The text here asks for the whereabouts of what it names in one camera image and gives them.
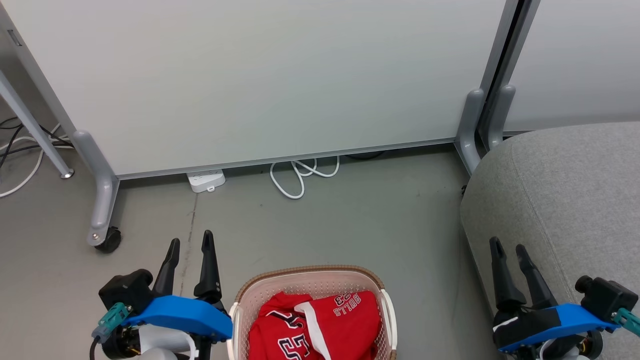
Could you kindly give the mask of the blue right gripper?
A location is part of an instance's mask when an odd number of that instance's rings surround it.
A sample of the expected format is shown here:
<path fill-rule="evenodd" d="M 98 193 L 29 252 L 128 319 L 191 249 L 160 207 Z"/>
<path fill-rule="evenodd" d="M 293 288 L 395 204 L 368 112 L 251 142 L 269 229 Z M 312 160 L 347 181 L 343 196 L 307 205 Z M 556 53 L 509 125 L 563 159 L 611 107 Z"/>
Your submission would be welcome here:
<path fill-rule="evenodd" d="M 507 255 L 498 237 L 489 240 L 493 274 L 494 299 L 499 312 L 518 312 L 526 304 L 524 294 L 516 287 L 507 263 Z M 536 346 L 556 338 L 569 337 L 593 330 L 615 331 L 620 325 L 603 321 L 581 305 L 558 305 L 526 247 L 517 244 L 515 252 L 519 269 L 525 276 L 531 308 L 494 326 L 493 340 L 501 353 L 514 353 L 525 346 Z"/>

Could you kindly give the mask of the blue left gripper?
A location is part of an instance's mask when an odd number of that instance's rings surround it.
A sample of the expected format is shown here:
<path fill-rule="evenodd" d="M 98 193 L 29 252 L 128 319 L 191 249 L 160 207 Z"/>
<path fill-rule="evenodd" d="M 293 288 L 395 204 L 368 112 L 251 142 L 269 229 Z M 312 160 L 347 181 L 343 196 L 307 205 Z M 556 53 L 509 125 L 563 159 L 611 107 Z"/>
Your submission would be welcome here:
<path fill-rule="evenodd" d="M 230 340 L 233 337 L 231 317 L 205 302 L 222 299 L 217 251 L 210 230 L 203 233 L 201 252 L 199 282 L 194 287 L 194 296 L 200 300 L 172 295 L 180 253 L 180 239 L 174 238 L 170 241 L 152 288 L 156 296 L 161 297 L 153 299 L 141 314 L 128 316 L 122 326 L 142 323 L 208 337 L 216 342 Z"/>

